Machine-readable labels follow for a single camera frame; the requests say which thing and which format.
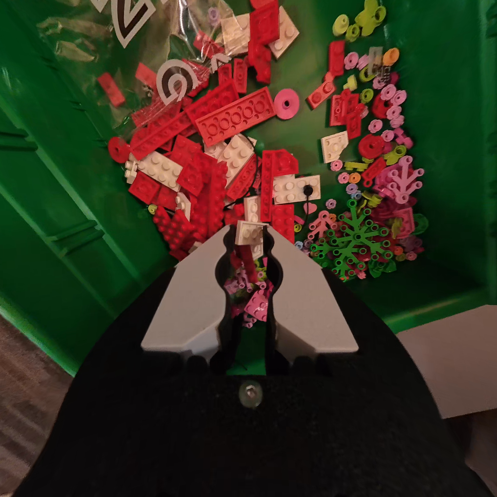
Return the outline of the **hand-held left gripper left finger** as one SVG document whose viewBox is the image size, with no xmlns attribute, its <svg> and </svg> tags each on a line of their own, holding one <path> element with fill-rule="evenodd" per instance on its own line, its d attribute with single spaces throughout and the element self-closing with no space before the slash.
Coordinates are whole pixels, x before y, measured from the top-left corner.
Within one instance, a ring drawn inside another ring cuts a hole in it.
<svg viewBox="0 0 497 497">
<path fill-rule="evenodd" d="M 233 226 L 225 226 L 179 262 L 141 342 L 145 352 L 172 352 L 209 362 L 220 350 L 227 293 L 216 267 Z"/>
</svg>

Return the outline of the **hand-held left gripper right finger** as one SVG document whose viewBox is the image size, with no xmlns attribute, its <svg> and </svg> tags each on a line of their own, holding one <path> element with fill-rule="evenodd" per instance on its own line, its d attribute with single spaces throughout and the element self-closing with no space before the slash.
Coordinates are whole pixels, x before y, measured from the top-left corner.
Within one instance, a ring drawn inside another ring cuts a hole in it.
<svg viewBox="0 0 497 497">
<path fill-rule="evenodd" d="M 278 233 L 264 227 L 268 262 L 275 265 L 271 319 L 275 350 L 298 357 L 355 354 L 359 346 L 322 268 Z"/>
</svg>

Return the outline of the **small square white lego plate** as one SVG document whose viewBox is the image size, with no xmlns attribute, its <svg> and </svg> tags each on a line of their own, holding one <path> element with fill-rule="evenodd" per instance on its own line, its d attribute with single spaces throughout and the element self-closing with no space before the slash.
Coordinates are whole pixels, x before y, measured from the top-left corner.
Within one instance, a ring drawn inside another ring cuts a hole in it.
<svg viewBox="0 0 497 497">
<path fill-rule="evenodd" d="M 264 226 L 268 223 L 239 220 L 235 235 L 235 245 L 263 245 Z"/>
</svg>

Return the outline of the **green plastic bin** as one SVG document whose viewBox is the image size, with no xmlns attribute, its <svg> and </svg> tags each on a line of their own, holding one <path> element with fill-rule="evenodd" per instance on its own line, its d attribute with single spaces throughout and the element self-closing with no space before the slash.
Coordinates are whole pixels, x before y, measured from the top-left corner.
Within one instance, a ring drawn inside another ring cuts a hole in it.
<svg viewBox="0 0 497 497">
<path fill-rule="evenodd" d="M 1 1 L 1 313 L 71 374 L 174 264 L 107 141 L 146 105 L 138 64 L 199 57 L 213 3 L 154 1 L 123 48 L 110 2 Z M 348 286 L 402 332 L 496 301 L 496 1 L 379 3 L 385 21 L 350 50 L 400 49 L 429 227 L 418 260 Z"/>
</svg>

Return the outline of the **pile of lego pieces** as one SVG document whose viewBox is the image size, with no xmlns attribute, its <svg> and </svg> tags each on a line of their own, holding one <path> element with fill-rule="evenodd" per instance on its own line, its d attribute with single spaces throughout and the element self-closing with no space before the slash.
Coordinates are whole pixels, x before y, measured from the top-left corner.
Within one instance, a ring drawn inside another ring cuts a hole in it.
<svg viewBox="0 0 497 497">
<path fill-rule="evenodd" d="M 330 101 L 319 139 L 324 166 L 343 185 L 343 212 L 325 197 L 323 174 L 299 170 L 286 149 L 257 152 L 246 135 L 277 117 L 294 118 L 300 97 L 281 89 L 271 98 L 271 57 L 279 59 L 299 30 L 278 1 L 251 1 L 253 11 L 222 21 L 225 52 L 216 47 L 213 73 L 198 89 L 192 66 L 173 62 L 156 76 L 152 103 L 132 114 L 129 142 L 113 137 L 110 156 L 125 166 L 129 192 L 147 204 L 170 255 L 182 261 L 224 226 L 268 223 L 341 281 L 377 278 L 424 252 L 428 220 L 415 213 L 425 171 L 413 167 L 404 132 L 407 92 L 392 72 L 397 47 L 351 50 L 387 17 L 383 1 L 364 1 L 351 20 L 333 22 L 326 73 L 306 102 Z M 225 282 L 232 317 L 251 328 L 266 322 L 274 289 L 263 245 L 235 245 Z"/>
</svg>

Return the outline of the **clear printed plastic bag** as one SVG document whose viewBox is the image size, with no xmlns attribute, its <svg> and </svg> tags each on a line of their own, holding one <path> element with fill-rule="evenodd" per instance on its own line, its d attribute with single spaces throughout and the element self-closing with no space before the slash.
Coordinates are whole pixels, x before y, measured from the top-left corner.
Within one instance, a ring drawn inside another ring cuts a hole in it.
<svg viewBox="0 0 497 497">
<path fill-rule="evenodd" d="M 227 1 L 36 1 L 35 26 L 64 73 L 113 130 L 135 127 L 152 103 L 156 75 L 169 60 L 192 66 L 198 89 L 225 52 Z"/>
</svg>

